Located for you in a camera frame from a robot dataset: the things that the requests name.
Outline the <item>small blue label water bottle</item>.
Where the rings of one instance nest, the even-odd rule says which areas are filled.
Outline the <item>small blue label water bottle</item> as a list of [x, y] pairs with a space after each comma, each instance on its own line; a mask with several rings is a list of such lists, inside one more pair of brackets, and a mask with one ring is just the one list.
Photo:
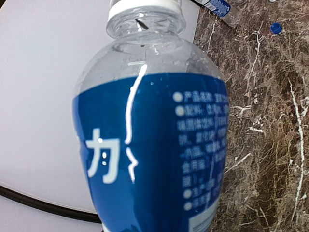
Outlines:
[[85, 67], [73, 119], [106, 232], [208, 232], [227, 154], [229, 98], [210, 58], [159, 9], [107, 22], [114, 41]]

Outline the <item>white Pocari bottle cap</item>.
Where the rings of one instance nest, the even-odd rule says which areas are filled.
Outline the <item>white Pocari bottle cap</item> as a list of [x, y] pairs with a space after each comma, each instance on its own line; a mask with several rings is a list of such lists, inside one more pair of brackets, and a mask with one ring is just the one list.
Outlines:
[[148, 9], [162, 9], [164, 11], [171, 11], [178, 15], [182, 15], [180, 0], [119, 0], [117, 2], [111, 0], [108, 13], [108, 22], [121, 13], [140, 9], [142, 11], [146, 11]]

